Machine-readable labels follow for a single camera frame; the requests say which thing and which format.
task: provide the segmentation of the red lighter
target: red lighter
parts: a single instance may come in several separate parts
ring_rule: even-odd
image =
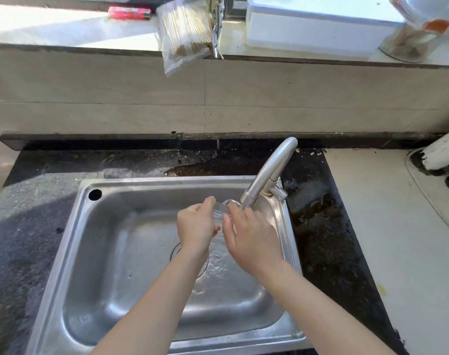
[[[150,20],[152,10],[145,7],[118,7],[111,6],[108,9],[109,18],[115,20]]]

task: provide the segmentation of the black granite countertop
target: black granite countertop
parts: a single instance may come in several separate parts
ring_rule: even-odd
[[[25,351],[82,179],[255,175],[271,151],[22,151],[0,195],[0,354]],[[304,276],[406,354],[323,151],[296,152],[282,180]]]

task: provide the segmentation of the backsplash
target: backsplash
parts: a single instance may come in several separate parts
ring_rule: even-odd
[[[0,133],[445,132],[449,69],[0,49]]]

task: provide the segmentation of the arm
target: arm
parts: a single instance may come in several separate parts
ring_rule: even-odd
[[[229,252],[291,315],[320,355],[395,355],[284,261],[277,233],[260,212],[228,207],[233,218],[223,218],[223,234]]]
[[[179,212],[182,247],[145,295],[91,352],[92,355],[163,355],[168,352],[208,247],[219,227],[213,223],[214,197]]]

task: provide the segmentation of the white container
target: white container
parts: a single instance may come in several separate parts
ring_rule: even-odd
[[[367,57],[404,23],[389,0],[248,0],[248,45]]]

